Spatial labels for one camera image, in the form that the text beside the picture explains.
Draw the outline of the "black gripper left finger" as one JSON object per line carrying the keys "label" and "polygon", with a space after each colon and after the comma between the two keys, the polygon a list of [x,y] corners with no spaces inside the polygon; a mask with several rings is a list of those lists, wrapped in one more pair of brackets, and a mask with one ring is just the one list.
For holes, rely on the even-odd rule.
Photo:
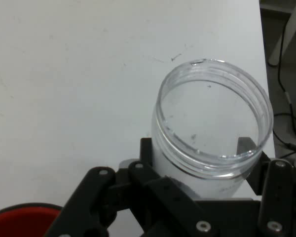
{"label": "black gripper left finger", "polygon": [[129,209],[146,237],[217,237],[206,212],[169,177],[151,167],[151,140],[141,140],[141,158],[127,168],[90,169],[58,217],[48,237],[107,237],[117,213]]}

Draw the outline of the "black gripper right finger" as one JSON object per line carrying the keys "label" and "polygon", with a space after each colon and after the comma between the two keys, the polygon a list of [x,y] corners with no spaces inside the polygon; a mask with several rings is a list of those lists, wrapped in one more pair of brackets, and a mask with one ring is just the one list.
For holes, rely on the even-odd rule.
{"label": "black gripper right finger", "polygon": [[296,167],[261,153],[246,180],[261,201],[256,214],[243,216],[237,235],[296,237]]}

